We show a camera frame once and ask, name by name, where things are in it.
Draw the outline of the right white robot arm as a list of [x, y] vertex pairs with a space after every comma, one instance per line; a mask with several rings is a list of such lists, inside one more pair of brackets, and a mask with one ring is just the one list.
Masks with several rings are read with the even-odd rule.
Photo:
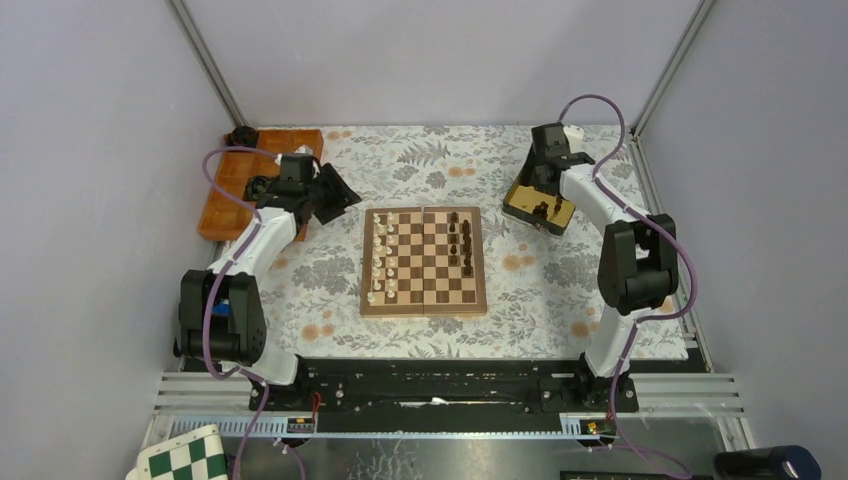
[[597, 412], [613, 398], [607, 378], [626, 369], [636, 321], [677, 291], [676, 223], [668, 214], [651, 215], [620, 198], [601, 180], [589, 155], [571, 151], [562, 124], [537, 126], [531, 134], [522, 182], [573, 204], [603, 235], [597, 283], [605, 308], [583, 354], [590, 374], [573, 386], [577, 405]]

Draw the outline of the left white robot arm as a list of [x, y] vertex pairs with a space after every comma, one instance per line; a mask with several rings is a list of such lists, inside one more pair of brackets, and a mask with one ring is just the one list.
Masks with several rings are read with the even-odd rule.
[[361, 198], [330, 163], [309, 153], [272, 157], [275, 176], [255, 176], [241, 194], [217, 182], [213, 189], [248, 210], [251, 220], [231, 248], [180, 283], [179, 354], [199, 360], [216, 378], [240, 373], [271, 384], [272, 398], [288, 411], [309, 401], [310, 385], [297, 375], [298, 357], [271, 347], [259, 286], [277, 255], [316, 218], [326, 224]]

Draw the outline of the gold metal tin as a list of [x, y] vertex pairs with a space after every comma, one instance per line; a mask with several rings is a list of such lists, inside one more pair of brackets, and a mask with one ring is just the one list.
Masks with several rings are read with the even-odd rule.
[[[555, 215], [554, 206], [557, 195], [551, 195], [535, 189], [532, 186], [521, 185], [517, 180], [513, 182], [510, 190], [502, 201], [502, 212], [516, 220], [526, 223], [539, 231], [561, 237], [564, 235], [574, 213], [575, 205], [564, 199], [561, 211]], [[542, 221], [532, 215], [536, 205], [545, 201], [549, 205], [548, 219]]]

